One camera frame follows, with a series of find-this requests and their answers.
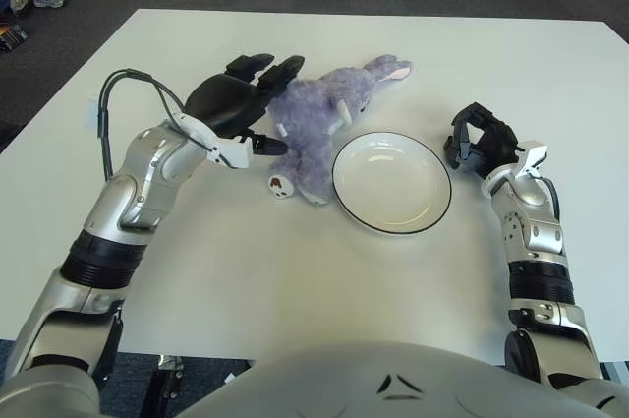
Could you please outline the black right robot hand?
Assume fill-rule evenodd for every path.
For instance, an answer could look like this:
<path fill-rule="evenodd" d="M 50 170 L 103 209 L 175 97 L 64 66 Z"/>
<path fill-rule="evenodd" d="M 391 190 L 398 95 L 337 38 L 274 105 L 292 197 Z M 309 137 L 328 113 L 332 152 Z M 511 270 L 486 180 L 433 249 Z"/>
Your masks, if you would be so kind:
<path fill-rule="evenodd" d="M 463 167 L 486 178 L 492 170 L 518 161 L 518 140 L 512 129 L 477 102 L 457 113 L 451 126 L 453 133 L 443 146 L 451 168 Z"/>

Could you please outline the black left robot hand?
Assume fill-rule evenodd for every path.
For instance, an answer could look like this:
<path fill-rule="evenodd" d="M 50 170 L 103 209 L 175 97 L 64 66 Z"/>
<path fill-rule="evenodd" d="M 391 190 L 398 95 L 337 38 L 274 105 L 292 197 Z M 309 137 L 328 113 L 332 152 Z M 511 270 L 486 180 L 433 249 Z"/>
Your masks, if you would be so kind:
<path fill-rule="evenodd" d="M 271 100 L 296 78 L 305 58 L 291 56 L 275 66 L 271 64 L 273 59 L 273 55 L 264 53 L 236 58 L 224 73 L 206 79 L 190 94 L 184 112 L 220 138 L 250 137 L 256 155 L 285 154 L 285 143 L 256 134 L 251 126 L 265 114 Z"/>

